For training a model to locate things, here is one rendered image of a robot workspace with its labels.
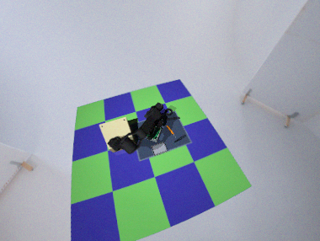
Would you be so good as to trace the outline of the green circuit board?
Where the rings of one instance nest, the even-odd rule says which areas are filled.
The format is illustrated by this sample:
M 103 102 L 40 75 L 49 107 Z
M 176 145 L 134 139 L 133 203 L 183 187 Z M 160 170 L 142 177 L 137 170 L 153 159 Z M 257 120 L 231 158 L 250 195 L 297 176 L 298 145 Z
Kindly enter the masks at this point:
M 155 127 L 155 126 L 154 126 Z M 159 130 L 159 128 L 158 127 L 155 127 L 156 128 L 156 131 L 155 131 L 155 134 L 154 135 L 147 135 L 147 137 L 150 137 L 150 138 L 153 138 L 153 139 L 155 139 L 155 137 L 157 137 L 158 136 L 158 134 L 159 134 L 159 132 L 160 132 L 160 130 L 161 130 L 161 128 L 160 128 L 160 130 Z

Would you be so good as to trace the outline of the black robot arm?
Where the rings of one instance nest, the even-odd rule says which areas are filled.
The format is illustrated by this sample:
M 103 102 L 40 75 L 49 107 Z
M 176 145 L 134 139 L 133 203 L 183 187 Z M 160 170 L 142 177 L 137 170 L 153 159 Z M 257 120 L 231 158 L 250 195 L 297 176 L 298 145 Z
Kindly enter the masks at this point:
M 119 151 L 120 149 L 125 149 L 129 154 L 133 153 L 137 150 L 142 140 L 147 136 L 147 133 L 151 129 L 152 126 L 161 127 L 163 125 L 163 117 L 160 112 L 163 109 L 163 104 L 157 103 L 151 107 L 151 109 L 144 115 L 145 122 L 138 128 L 136 131 L 127 133 L 125 137 L 121 140 L 119 137 L 111 138 L 107 144 L 109 144 L 115 151 Z M 139 144 L 136 145 L 128 136 L 137 134 L 141 139 Z

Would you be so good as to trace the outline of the dark blue-grey mat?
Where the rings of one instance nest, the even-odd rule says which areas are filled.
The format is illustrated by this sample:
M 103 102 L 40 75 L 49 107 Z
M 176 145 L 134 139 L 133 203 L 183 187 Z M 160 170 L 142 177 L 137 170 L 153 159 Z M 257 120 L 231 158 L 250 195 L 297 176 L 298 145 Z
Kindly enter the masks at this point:
M 142 140 L 140 147 L 136 150 L 139 161 L 153 157 L 154 155 L 153 155 L 151 146 L 156 145 L 158 143 L 164 142 L 168 152 L 192 143 L 180 119 L 164 120 L 167 118 L 179 117 L 176 111 L 173 111 L 171 115 L 163 114 L 162 117 L 163 117 L 163 125 L 160 127 L 162 128 L 162 132 L 160 134 L 160 137 L 158 138 L 158 141 L 153 142 L 153 141 L 147 140 L 147 138 L 145 137 Z M 131 129 L 133 131 L 136 131 L 138 128 L 141 127 L 141 125 L 144 122 L 145 120 L 142 120 L 142 121 L 131 124 Z M 170 132 L 167 126 L 169 126 L 169 128 L 172 130 L 174 134 Z

